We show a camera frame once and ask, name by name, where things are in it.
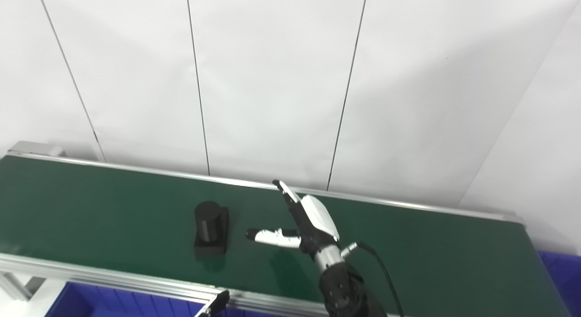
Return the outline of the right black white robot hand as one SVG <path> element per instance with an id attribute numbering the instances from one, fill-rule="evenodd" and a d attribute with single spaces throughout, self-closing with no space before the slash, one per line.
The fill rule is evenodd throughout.
<path id="1" fill-rule="evenodd" d="M 340 234 L 326 206 L 313 195 L 299 196 L 281 180 L 275 179 L 272 183 L 282 193 L 297 229 L 250 228 L 246 232 L 246 239 L 260 244 L 299 249 L 312 259 L 324 252 L 339 257 Z"/>

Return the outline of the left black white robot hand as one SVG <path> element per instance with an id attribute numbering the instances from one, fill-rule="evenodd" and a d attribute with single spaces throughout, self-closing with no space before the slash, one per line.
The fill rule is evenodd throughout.
<path id="1" fill-rule="evenodd" d="M 216 294 L 209 302 L 207 302 L 197 313 L 195 317 L 217 317 L 224 309 L 226 309 L 230 302 L 230 291 L 224 290 Z"/>

